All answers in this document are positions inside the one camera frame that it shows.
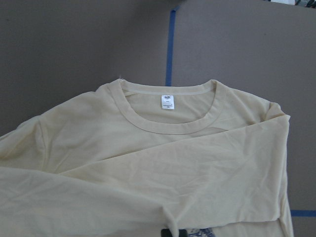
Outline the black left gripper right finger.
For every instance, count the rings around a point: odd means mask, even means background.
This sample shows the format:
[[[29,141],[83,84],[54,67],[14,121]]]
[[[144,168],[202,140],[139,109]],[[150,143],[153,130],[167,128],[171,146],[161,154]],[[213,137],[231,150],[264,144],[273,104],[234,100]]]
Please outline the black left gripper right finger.
[[[179,237],[188,237],[188,231],[186,229],[179,230]]]

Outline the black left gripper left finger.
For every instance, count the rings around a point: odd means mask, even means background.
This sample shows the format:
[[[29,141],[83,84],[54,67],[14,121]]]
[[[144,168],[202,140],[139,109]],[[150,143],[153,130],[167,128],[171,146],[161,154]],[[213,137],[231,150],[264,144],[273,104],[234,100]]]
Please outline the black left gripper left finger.
[[[161,237],[172,237],[170,229],[162,229],[160,232]]]

